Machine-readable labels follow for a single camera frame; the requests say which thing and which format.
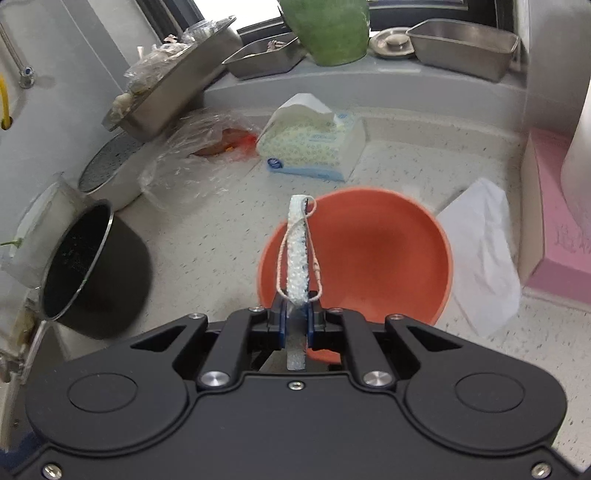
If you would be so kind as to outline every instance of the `black pot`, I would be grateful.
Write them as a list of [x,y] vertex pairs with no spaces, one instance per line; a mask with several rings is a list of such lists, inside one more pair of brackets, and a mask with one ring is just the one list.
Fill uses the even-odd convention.
[[113,337],[138,317],[151,281],[142,239],[101,200],[58,243],[41,284],[41,314],[92,338]]

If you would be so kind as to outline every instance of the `metal tray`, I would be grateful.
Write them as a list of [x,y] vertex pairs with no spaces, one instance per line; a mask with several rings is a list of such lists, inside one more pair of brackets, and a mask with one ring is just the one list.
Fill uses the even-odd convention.
[[109,114],[103,126],[113,131],[121,127],[129,135],[147,142],[155,138],[168,123],[205,87],[224,71],[222,62],[242,48],[240,36],[228,28],[236,17],[199,45],[193,45],[182,59],[145,94],[135,99],[131,110],[114,124]]
[[[287,45],[267,51],[267,45],[271,40],[283,41]],[[289,32],[249,43],[223,64],[235,77],[246,80],[289,72],[305,56],[306,51],[298,38]]]
[[511,32],[458,20],[425,20],[407,35],[423,63],[493,82],[503,78],[519,44]]

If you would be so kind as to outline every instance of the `metal faucet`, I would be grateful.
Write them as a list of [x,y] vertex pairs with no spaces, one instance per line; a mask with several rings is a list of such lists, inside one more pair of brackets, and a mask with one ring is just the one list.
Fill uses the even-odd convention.
[[17,65],[18,72],[20,74],[18,84],[23,89],[31,88],[33,86],[33,84],[35,83],[35,70],[33,70],[33,67],[31,67],[30,65],[25,65],[22,62],[21,58],[18,56],[17,51],[14,49],[14,45],[12,45],[10,38],[8,38],[6,30],[4,30],[4,26],[2,25],[1,22],[0,22],[0,38],[2,38],[2,41],[6,45],[6,48],[8,49],[10,56],[14,60],[14,63]]

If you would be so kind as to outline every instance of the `food in plastic bag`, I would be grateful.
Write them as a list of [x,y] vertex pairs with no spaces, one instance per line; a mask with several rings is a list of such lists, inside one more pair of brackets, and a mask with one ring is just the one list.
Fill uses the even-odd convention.
[[191,46],[179,43],[176,37],[169,35],[159,47],[152,46],[152,51],[134,63],[124,73],[127,89],[134,95],[140,95],[156,85],[178,62],[179,57]]
[[205,197],[225,192],[259,161],[260,130],[234,112],[195,111],[177,128],[139,178],[148,200],[162,210],[187,213]]

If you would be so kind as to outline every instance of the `yellow pipe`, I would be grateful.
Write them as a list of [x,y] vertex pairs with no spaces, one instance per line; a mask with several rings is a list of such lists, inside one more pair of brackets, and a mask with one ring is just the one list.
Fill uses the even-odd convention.
[[8,90],[4,77],[0,73],[0,95],[2,96],[2,128],[8,130],[12,121],[10,120],[10,104],[8,103]]

